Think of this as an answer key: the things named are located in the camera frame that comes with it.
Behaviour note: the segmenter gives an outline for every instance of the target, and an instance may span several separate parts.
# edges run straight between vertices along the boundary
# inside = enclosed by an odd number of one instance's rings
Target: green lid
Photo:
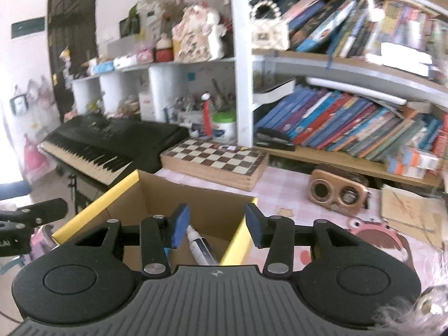
[[[235,111],[217,112],[212,118],[215,123],[234,123],[237,121],[237,113]]]

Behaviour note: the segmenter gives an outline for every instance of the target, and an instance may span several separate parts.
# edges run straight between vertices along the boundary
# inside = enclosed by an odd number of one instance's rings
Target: toy eye
[[[350,226],[352,228],[360,228],[361,227],[361,221],[359,221],[359,220],[350,220]]]

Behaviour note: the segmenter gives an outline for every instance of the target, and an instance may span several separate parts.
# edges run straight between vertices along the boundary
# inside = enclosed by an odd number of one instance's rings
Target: chessboard
[[[187,139],[160,155],[164,168],[251,191],[267,167],[268,156],[243,146]]]

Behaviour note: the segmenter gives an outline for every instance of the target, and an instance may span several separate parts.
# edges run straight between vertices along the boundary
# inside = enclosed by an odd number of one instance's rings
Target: checkered pattern
[[[279,214],[282,209],[290,210],[293,214],[292,219],[297,225],[312,226],[315,219],[327,219],[342,228],[347,228],[348,222],[351,220],[341,214],[311,203],[307,198],[310,176],[303,173],[268,167],[251,192],[219,185],[164,168],[158,171],[156,175],[174,183],[257,197],[257,206],[265,216]],[[381,222],[381,191],[369,188],[369,193],[369,209],[362,210],[358,217],[363,221]],[[437,274],[437,272],[440,273],[440,267],[435,260],[439,259],[438,252],[428,244],[406,235],[405,237],[409,242],[414,268],[422,282],[422,289],[426,289],[434,285],[433,275]],[[295,271],[303,269],[304,255],[309,254],[309,249],[309,247],[303,246],[294,248]],[[256,264],[260,269],[263,269],[268,251],[269,249],[257,249],[252,245],[244,259],[244,263]]]
[[[215,149],[214,146],[216,143],[188,139],[162,155],[245,176],[252,175],[266,157],[265,153],[241,146],[237,146],[235,152]]]

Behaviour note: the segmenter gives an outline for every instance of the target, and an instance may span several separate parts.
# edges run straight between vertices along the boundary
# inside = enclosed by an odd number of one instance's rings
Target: white shelf post
[[[235,46],[235,87],[237,96],[238,144],[253,145],[252,48],[249,4],[247,0],[232,0]]]

